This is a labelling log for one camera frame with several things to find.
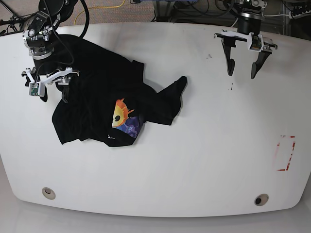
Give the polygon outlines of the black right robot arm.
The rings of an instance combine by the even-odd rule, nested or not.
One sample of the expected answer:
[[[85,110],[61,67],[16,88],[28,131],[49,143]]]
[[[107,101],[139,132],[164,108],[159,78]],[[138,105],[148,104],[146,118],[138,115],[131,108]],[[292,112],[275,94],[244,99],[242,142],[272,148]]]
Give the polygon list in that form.
[[[73,69],[74,56],[60,38],[57,28],[72,15],[75,0],[41,0],[38,11],[25,23],[23,41],[35,66],[22,72],[29,95],[48,100],[47,86],[56,84],[62,101],[69,101],[69,84],[79,72]]]

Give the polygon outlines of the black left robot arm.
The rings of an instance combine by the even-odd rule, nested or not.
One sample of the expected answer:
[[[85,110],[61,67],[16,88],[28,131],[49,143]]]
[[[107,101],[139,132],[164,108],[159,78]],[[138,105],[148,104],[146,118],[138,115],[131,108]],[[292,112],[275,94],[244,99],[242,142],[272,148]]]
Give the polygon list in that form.
[[[272,54],[272,49],[277,49],[272,39],[260,33],[261,22],[264,21],[263,11],[266,6],[267,2],[264,0],[232,0],[230,2],[228,11],[237,16],[237,31],[223,30],[214,35],[215,38],[221,39],[229,76],[233,75],[235,68],[235,61],[231,58],[231,49],[236,46],[237,41],[245,42],[249,51],[258,53],[257,60],[252,64],[251,79],[255,78]]]

